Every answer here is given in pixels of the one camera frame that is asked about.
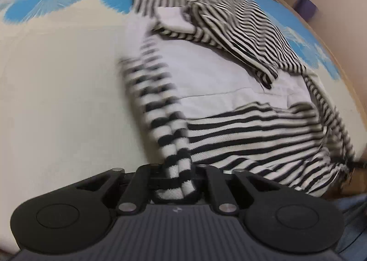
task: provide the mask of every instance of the black and white striped fabric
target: black and white striped fabric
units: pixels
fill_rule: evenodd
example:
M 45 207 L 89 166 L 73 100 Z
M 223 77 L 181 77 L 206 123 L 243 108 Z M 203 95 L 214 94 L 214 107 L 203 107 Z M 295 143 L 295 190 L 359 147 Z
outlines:
M 175 87 L 159 56 L 155 37 L 142 45 L 141 57 L 127 60 L 130 90 L 164 158 L 167 189 L 162 200 L 195 197 L 191 162 L 217 166 L 224 171 L 242 168 L 298 190 L 321 195 L 345 165 L 330 163 L 332 154 L 354 158 L 353 147 L 337 110 L 302 65 L 284 36 L 258 5 L 246 0 L 133 0 L 133 11 L 154 17 L 159 6 L 185 7 L 193 33 L 164 28 L 156 31 L 172 38 L 205 42 L 228 51 L 254 69 L 266 88 L 277 69 L 299 74 L 314 96 L 311 105 L 279 110 L 251 103 L 238 111 L 205 119 L 186 120 Z

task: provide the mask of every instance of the gray ribbed surface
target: gray ribbed surface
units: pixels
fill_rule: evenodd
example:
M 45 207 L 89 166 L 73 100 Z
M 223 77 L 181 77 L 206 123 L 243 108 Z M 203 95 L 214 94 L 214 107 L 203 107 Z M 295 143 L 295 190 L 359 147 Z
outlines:
M 234 217 L 208 205 L 148 205 L 139 215 L 120 217 L 93 247 L 45 256 L 21 251 L 14 261 L 271 261 L 341 260 L 332 251 L 313 256 L 278 253 L 250 238 Z

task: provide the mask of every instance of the metal screw head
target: metal screw head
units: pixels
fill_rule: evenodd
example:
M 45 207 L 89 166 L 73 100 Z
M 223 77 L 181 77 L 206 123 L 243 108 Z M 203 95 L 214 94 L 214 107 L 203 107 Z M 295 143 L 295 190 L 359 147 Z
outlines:
M 115 172 L 120 172 L 120 171 L 123 171 L 124 169 L 122 168 L 113 168 L 112 171 L 115 171 Z
M 237 207 L 234 204 L 231 204 L 231 203 L 223 203 L 223 204 L 219 205 L 219 210 L 221 212 L 225 212 L 225 213 L 232 213 L 232 212 L 235 212 L 237 210 Z
M 232 173 L 233 173 L 233 172 L 243 172 L 243 171 L 245 171 L 245 170 L 244 170 L 244 169 L 233 169 L 233 170 L 232 170 Z
M 121 203 L 119 209 L 122 212 L 133 212 L 136 209 L 136 205 L 131 202 Z

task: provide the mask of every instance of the white fabric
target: white fabric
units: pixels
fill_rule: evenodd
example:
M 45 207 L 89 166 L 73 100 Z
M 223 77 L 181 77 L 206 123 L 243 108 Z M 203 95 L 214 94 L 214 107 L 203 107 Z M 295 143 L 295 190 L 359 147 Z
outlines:
M 119 59 L 138 58 L 143 40 L 153 29 L 155 19 L 143 17 L 131 11 L 125 17 L 125 24 L 124 31 L 120 32 L 115 41 L 118 45 L 115 55 Z
M 174 28 L 181 33 L 194 33 L 195 26 L 187 22 L 182 17 L 182 8 L 164 8 L 158 7 L 156 9 L 156 15 L 161 24 L 168 28 Z
M 271 90 L 224 51 L 184 40 L 162 39 L 160 54 L 168 65 L 186 118 L 204 118 L 233 111 L 251 102 L 287 109 L 312 103 L 301 76 L 279 70 Z

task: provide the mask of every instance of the bed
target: bed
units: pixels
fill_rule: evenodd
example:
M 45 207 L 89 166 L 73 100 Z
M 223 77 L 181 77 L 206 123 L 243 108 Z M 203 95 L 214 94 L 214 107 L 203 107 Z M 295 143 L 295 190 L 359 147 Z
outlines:
M 300 20 L 255 0 L 321 78 L 361 154 L 367 133 L 343 75 Z M 0 248 L 21 202 L 107 169 L 157 160 L 120 74 L 131 0 L 0 0 Z

